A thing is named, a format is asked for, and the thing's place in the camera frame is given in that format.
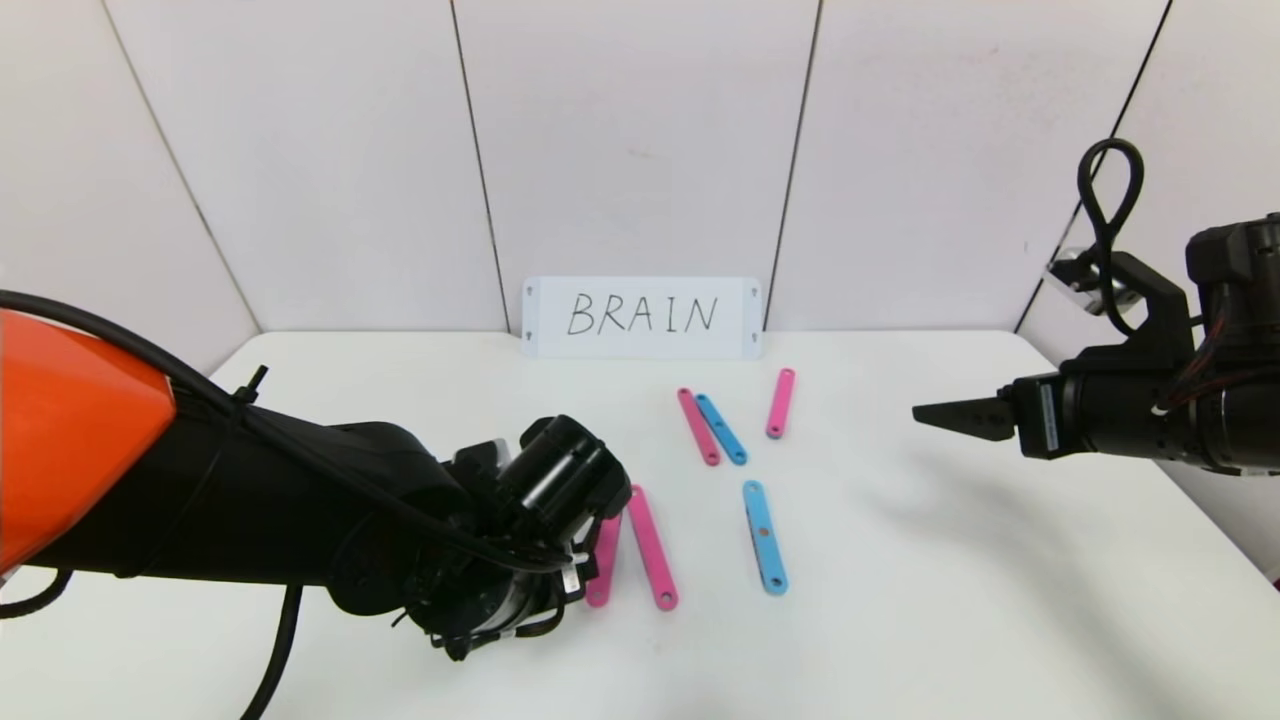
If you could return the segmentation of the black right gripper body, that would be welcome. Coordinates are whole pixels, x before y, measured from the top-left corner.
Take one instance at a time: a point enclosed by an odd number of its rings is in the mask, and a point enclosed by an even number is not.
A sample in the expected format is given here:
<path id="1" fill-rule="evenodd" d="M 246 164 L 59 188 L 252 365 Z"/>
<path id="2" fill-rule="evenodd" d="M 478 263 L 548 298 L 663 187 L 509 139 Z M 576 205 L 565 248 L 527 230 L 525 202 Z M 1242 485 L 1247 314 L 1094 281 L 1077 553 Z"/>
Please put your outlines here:
<path id="1" fill-rule="evenodd" d="M 1199 438 L 1187 410 L 1152 413 L 1158 375 L 1047 374 L 1011 384 L 1018 438 L 1027 457 L 1056 460 L 1106 454 L 1197 461 Z"/>

